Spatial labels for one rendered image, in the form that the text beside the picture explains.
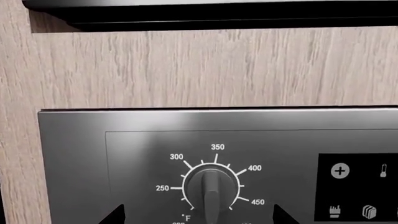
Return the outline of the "black oven display panel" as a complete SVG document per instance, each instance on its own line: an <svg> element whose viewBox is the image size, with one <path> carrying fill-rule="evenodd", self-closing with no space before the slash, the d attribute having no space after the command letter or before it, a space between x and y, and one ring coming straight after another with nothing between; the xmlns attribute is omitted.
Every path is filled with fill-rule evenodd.
<svg viewBox="0 0 398 224"><path fill-rule="evenodd" d="M319 154L314 220L398 223L398 153Z"/></svg>

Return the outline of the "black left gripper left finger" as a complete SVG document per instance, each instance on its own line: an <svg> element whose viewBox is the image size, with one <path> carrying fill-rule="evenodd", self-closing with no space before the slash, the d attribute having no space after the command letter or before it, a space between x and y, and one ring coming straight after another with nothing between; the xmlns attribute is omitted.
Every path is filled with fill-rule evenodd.
<svg viewBox="0 0 398 224"><path fill-rule="evenodd" d="M98 224L125 224L124 205L120 204Z"/></svg>

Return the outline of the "light wood cabinet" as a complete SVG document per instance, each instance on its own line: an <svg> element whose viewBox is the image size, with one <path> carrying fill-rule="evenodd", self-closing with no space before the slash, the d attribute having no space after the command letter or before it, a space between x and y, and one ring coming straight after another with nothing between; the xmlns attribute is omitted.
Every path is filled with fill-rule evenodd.
<svg viewBox="0 0 398 224"><path fill-rule="evenodd" d="M43 108L398 105L398 26L81 33L0 0L7 224L51 224Z"/></svg>

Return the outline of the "stainless steel oven panel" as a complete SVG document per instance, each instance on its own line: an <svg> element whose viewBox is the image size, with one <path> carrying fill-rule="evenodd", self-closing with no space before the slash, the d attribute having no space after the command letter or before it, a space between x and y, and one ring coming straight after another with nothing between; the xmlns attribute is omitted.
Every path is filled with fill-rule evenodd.
<svg viewBox="0 0 398 224"><path fill-rule="evenodd" d="M315 222L319 154L398 153L398 106L42 110L51 224L202 224L183 181L227 168L238 196L219 224L273 224L277 204Z"/></svg>

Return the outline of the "black upper appliance edge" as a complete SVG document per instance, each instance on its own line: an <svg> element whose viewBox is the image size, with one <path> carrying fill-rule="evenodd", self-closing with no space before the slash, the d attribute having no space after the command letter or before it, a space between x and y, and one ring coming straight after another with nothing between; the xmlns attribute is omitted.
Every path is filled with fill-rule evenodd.
<svg viewBox="0 0 398 224"><path fill-rule="evenodd" d="M398 26L398 0L22 0L84 32Z"/></svg>

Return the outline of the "dark grey temperature knob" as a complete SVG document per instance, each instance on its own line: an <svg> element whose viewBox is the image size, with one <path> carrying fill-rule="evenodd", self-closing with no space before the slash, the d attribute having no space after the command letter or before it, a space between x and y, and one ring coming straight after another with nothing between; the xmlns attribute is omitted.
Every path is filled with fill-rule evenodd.
<svg viewBox="0 0 398 224"><path fill-rule="evenodd" d="M216 164L202 164L183 181L183 194L202 216L202 224L221 223L221 214L235 203L238 181L231 171Z"/></svg>

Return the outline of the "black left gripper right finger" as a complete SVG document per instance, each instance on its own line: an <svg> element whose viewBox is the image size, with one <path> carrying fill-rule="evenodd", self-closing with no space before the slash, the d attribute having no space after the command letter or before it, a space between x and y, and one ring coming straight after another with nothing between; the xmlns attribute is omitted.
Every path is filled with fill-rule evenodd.
<svg viewBox="0 0 398 224"><path fill-rule="evenodd" d="M272 220L273 224L299 224L295 218L277 204L274 205Z"/></svg>

